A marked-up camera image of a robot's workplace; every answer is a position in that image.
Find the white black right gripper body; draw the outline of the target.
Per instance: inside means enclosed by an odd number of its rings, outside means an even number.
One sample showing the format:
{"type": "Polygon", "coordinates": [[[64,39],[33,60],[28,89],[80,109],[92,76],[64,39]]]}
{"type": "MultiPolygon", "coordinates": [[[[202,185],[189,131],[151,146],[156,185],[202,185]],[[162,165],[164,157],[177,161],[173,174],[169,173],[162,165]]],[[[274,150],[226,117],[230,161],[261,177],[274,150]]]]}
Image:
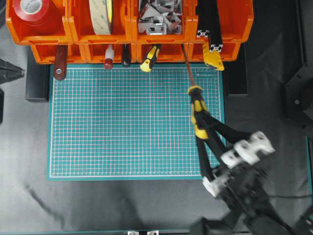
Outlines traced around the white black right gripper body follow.
{"type": "Polygon", "coordinates": [[[251,134],[248,140],[236,142],[232,149],[223,153],[221,160],[226,164],[226,169],[222,171],[221,175],[214,175],[212,180],[204,176],[202,183],[206,190],[217,198],[226,188],[226,184],[243,171],[243,166],[254,166],[261,161],[259,154],[267,156],[273,152],[275,149],[266,135],[257,131],[251,134]]]}

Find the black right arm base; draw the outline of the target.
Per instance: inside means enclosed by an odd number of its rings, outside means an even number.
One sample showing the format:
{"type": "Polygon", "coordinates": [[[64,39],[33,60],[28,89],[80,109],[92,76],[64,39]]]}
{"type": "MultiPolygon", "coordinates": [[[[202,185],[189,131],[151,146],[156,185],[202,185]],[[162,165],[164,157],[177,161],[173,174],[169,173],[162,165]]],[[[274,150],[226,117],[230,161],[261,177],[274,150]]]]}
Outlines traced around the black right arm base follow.
{"type": "Polygon", "coordinates": [[[305,63],[285,85],[287,117],[313,137],[313,66],[305,63]]]}

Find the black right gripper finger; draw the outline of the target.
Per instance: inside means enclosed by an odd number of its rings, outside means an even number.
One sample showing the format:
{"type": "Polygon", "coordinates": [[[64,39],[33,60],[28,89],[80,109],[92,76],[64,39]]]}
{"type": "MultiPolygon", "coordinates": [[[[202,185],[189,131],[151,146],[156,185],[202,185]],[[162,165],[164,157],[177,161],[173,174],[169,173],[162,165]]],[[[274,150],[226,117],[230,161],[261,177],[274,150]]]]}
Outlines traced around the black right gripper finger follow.
{"type": "Polygon", "coordinates": [[[205,145],[209,147],[210,151],[218,160],[219,167],[222,169],[226,168],[225,163],[221,160],[221,156],[225,152],[226,148],[216,132],[217,125],[221,124],[221,122],[213,117],[208,117],[205,118],[201,124],[203,125],[204,131],[207,133],[207,138],[204,140],[197,137],[201,175],[202,177],[206,177],[209,181],[213,181],[215,177],[213,175],[213,168],[211,167],[205,145]]]}
{"type": "Polygon", "coordinates": [[[247,140],[251,133],[235,130],[212,117],[207,111],[202,112],[202,126],[208,138],[203,140],[209,148],[225,148],[218,134],[224,137],[229,143],[236,143],[240,140],[247,140]]]}

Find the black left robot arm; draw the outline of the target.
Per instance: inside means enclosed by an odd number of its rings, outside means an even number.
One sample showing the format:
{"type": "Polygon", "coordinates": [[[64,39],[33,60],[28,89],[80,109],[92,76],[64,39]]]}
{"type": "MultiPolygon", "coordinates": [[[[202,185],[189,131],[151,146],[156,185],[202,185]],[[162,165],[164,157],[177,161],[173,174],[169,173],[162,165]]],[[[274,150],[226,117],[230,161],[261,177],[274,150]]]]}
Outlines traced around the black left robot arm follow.
{"type": "MultiPolygon", "coordinates": [[[[0,60],[0,83],[7,83],[24,77],[24,70],[12,63],[0,60]]],[[[0,90],[0,123],[3,122],[4,91],[0,90]]]]}

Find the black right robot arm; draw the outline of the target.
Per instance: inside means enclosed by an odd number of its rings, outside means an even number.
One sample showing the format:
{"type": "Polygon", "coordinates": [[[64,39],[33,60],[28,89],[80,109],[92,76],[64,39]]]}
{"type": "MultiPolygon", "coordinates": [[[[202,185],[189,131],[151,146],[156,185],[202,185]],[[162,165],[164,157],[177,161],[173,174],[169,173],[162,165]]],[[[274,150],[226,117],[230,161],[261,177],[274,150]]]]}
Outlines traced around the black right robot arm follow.
{"type": "Polygon", "coordinates": [[[236,131],[207,111],[193,111],[202,183],[229,213],[219,220],[201,218],[190,228],[192,235],[230,235],[243,221],[252,235],[310,235],[313,210],[308,208],[291,227],[272,206],[263,188],[266,172],[261,163],[274,152],[263,132],[236,131]]]}

